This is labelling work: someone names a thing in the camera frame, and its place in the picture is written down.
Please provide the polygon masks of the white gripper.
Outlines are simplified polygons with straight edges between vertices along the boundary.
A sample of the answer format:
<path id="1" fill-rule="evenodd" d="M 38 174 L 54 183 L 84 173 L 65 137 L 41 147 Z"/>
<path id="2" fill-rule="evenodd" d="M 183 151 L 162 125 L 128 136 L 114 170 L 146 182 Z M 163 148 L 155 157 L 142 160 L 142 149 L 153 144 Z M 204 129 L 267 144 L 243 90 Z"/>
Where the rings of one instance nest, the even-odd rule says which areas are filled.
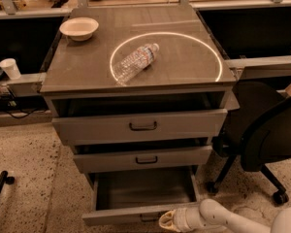
<path id="1" fill-rule="evenodd" d="M 162 215 L 160 220 L 161 228 L 174 232 L 190 232 L 203 228 L 199 209 L 193 207 L 171 210 Z"/>

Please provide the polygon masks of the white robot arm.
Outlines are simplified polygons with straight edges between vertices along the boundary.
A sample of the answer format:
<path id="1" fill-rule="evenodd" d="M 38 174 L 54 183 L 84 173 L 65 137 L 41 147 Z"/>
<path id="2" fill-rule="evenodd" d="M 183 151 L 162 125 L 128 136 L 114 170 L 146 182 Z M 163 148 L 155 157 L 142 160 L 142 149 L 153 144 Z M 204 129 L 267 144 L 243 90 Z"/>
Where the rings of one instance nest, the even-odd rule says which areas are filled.
<path id="1" fill-rule="evenodd" d="M 198 206 L 170 210 L 159 218 L 161 228 L 174 232 L 225 229 L 233 233 L 291 233 L 291 207 L 280 211 L 270 226 L 232 213 L 212 199 L 204 199 Z"/>

